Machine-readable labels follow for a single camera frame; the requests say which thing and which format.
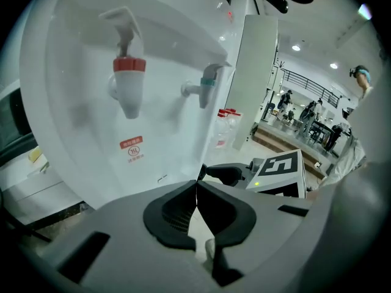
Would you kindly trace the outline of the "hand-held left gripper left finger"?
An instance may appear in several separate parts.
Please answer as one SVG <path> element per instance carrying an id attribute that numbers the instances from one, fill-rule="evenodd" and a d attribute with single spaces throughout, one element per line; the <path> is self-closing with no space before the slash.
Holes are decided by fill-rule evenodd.
<path id="1" fill-rule="evenodd" d="M 195 241 L 163 218 L 170 201 L 195 206 L 194 181 L 119 198 L 97 209 L 32 258 L 54 293 L 212 293 Z"/>

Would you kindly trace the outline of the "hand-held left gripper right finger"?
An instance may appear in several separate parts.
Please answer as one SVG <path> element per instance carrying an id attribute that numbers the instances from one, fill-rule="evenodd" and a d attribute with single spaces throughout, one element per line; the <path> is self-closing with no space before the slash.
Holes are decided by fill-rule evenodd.
<path id="1" fill-rule="evenodd" d="M 319 238 L 307 200 L 197 183 L 198 209 L 214 235 L 213 280 L 223 293 L 308 293 L 304 266 Z"/>

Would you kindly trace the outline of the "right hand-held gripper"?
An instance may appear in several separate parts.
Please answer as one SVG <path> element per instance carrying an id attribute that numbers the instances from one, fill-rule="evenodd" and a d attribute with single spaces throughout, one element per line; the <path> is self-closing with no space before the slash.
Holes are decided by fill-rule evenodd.
<path id="1" fill-rule="evenodd" d="M 286 197 L 306 197 L 306 177 L 301 150 L 284 151 L 254 158 L 243 177 L 242 163 L 218 164 L 206 167 L 205 174 L 217 178 L 222 184 L 242 189 Z"/>

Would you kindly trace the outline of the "teal cold water tap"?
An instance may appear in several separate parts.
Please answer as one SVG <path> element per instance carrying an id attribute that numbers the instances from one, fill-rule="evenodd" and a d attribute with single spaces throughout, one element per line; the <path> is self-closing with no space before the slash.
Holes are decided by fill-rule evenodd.
<path id="1" fill-rule="evenodd" d="M 209 104 L 216 87 L 216 79 L 218 71 L 224 67 L 231 67 L 228 62 L 212 63 L 208 65 L 200 78 L 200 85 L 193 85 L 186 82 L 181 85 L 181 95 L 188 98 L 190 95 L 197 95 L 199 97 L 199 106 L 205 109 Z"/>

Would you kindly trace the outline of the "red hot water tap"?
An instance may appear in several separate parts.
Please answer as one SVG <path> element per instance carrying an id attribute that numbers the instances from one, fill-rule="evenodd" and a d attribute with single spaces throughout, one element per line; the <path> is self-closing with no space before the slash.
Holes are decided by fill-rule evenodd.
<path id="1" fill-rule="evenodd" d="M 108 92 L 119 102 L 125 117 L 135 119 L 141 110 L 146 69 L 141 29 L 126 6 L 104 12 L 99 18 L 111 24 L 119 35 Z"/>

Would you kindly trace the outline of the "white water dispenser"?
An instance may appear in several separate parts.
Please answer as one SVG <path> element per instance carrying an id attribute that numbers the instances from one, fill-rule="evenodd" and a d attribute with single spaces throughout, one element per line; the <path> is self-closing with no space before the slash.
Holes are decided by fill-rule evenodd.
<path id="1" fill-rule="evenodd" d="M 128 7 L 146 60 L 140 114 L 127 119 L 108 92 L 116 29 L 99 18 Z M 63 181 L 93 208 L 195 179 L 233 72 L 236 20 L 227 0 L 34 0 L 21 42 L 20 85 L 29 124 Z M 218 71 L 207 107 L 181 95 Z"/>

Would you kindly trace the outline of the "clear jug with red cap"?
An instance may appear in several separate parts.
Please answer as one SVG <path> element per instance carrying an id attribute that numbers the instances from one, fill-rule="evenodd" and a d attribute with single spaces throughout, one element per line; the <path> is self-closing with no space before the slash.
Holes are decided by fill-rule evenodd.
<path id="1" fill-rule="evenodd" d="M 220 149 L 226 146 L 229 131 L 230 128 L 227 120 L 227 113 L 224 109 L 219 109 L 216 120 L 216 149 Z"/>
<path id="2" fill-rule="evenodd" d="M 233 109 L 227 109 L 227 112 L 228 112 L 227 121 L 230 127 L 230 133 L 235 134 L 239 127 L 242 114 L 235 112 Z"/>

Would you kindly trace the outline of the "wooden platform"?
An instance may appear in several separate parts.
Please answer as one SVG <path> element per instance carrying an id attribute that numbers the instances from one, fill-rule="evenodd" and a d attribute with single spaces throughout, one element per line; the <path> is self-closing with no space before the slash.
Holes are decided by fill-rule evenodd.
<path id="1" fill-rule="evenodd" d="M 281 132 L 269 125 L 254 124 L 251 134 L 254 141 L 276 153 L 301 150 L 305 170 L 318 179 L 328 176 L 334 167 L 335 158 L 323 152 L 323 148 L 318 144 L 312 147 L 312 144 L 303 143 L 295 136 Z M 320 162 L 321 166 L 315 168 L 316 162 Z"/>

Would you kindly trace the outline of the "person's gray clothing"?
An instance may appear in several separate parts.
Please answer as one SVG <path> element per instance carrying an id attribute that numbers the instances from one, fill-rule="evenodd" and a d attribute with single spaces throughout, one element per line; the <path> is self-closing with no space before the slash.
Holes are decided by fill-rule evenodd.
<path id="1" fill-rule="evenodd" d="M 312 283 L 321 293 L 391 293 L 391 87 L 377 86 L 355 119 L 367 161 L 335 188 Z"/>

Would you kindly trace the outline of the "white window sill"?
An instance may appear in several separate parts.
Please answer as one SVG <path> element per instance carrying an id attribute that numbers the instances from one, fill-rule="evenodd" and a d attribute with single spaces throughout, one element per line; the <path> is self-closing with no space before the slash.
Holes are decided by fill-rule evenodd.
<path id="1" fill-rule="evenodd" d="M 39 172 L 46 162 L 44 154 L 32 163 L 24 153 L 0 167 L 4 206 L 25 225 L 82 202 L 51 165 Z"/>

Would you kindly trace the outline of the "yellow sponge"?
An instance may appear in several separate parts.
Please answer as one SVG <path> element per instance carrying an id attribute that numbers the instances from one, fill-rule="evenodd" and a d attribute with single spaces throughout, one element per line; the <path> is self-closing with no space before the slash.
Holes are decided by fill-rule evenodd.
<path id="1" fill-rule="evenodd" d="M 28 154 L 28 159 L 34 163 L 40 156 L 42 155 L 42 151 L 39 146 L 36 146 L 32 149 Z"/>

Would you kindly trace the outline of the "black railing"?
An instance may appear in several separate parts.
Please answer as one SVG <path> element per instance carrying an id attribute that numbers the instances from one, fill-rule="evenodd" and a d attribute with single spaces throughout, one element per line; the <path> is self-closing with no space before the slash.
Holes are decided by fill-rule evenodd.
<path id="1" fill-rule="evenodd" d="M 314 93 L 319 98 L 327 101 L 331 106 L 335 108 L 338 107 L 340 98 L 328 89 L 325 89 L 316 82 L 290 70 L 283 68 L 282 71 L 284 71 L 284 81 L 298 85 L 299 87 L 304 88 L 305 90 Z"/>

